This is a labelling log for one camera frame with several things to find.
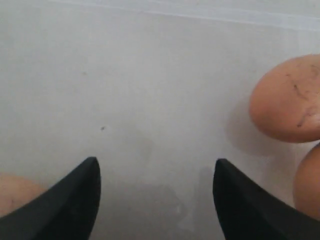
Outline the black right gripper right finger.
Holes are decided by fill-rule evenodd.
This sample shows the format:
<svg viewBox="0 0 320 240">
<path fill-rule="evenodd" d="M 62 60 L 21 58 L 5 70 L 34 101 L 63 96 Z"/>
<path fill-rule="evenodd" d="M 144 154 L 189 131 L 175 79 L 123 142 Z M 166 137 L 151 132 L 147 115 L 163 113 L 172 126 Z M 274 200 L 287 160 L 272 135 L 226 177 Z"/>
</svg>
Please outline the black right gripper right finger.
<svg viewBox="0 0 320 240">
<path fill-rule="evenodd" d="M 226 240 L 319 240 L 320 222 L 269 194 L 227 159 L 215 163 L 215 210 Z"/>
</svg>

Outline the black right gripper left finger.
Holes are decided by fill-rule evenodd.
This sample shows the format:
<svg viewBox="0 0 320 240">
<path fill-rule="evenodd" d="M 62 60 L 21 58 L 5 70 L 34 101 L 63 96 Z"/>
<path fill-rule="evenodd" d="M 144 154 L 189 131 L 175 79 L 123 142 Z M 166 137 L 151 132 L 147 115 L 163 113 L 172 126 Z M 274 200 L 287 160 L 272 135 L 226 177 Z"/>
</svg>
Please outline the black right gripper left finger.
<svg viewBox="0 0 320 240">
<path fill-rule="evenodd" d="M 101 170 L 88 157 L 26 205 L 0 219 L 2 240 L 88 240 L 101 200 Z"/>
</svg>

